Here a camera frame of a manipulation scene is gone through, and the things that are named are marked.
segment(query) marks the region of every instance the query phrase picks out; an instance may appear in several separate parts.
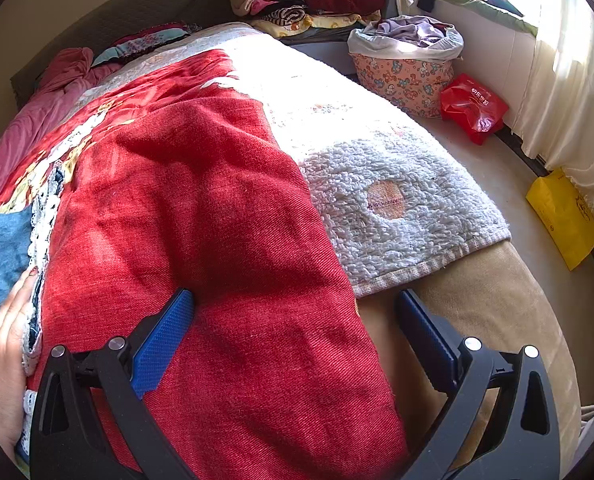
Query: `black baseboard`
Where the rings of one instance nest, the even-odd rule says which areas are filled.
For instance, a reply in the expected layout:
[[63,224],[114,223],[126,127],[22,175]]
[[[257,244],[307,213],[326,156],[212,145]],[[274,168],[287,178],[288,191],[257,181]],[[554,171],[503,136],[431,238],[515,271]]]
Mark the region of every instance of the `black baseboard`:
[[[539,158],[530,158],[522,152],[522,139],[515,135],[508,126],[504,126],[496,133],[496,136],[502,140],[506,146],[515,152],[515,154],[525,162],[532,172],[537,176],[547,176],[550,171],[544,166],[544,161]],[[594,249],[592,250],[592,257],[594,259]]]

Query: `fabric storage basket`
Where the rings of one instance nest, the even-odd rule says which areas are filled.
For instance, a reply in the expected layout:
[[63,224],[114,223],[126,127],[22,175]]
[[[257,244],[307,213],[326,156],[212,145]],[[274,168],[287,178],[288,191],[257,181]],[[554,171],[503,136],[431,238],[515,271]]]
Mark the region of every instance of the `fabric storage basket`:
[[407,114],[441,117],[439,93],[452,81],[452,61],[377,59],[350,54],[359,83]]
[[[416,16],[398,16],[407,20]],[[439,24],[445,38],[429,46],[380,36],[375,30],[381,22],[371,22],[363,30],[353,30],[348,52],[357,69],[359,83],[384,97],[407,114],[441,117],[440,92],[454,77],[452,60],[461,54],[463,38],[452,25],[424,16]]]

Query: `gray quilted headboard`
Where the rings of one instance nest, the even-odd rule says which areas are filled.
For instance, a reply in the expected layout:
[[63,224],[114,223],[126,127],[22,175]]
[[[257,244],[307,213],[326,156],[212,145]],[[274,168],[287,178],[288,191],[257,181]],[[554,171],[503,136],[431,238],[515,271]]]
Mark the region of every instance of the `gray quilted headboard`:
[[30,99],[37,78],[61,49],[88,46],[97,55],[122,36],[175,20],[206,28],[237,17],[229,0],[109,0],[73,23],[10,78],[18,108]]

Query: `pillow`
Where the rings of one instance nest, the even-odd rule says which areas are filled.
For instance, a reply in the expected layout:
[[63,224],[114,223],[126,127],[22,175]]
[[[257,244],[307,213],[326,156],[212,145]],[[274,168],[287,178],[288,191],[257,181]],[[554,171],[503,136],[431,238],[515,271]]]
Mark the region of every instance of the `pillow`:
[[131,34],[117,40],[95,58],[91,67],[108,61],[128,63],[139,56],[152,52],[157,47],[186,38],[200,29],[199,25],[186,25],[183,22],[172,22],[145,28],[137,34]]

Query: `floral print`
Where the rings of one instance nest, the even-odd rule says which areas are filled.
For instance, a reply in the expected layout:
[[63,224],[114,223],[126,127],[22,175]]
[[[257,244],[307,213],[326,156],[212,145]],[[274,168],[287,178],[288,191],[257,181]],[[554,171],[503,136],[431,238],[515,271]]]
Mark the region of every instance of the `floral print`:
[[452,81],[452,62],[376,59],[350,54],[364,88],[409,115],[440,117],[440,92]]

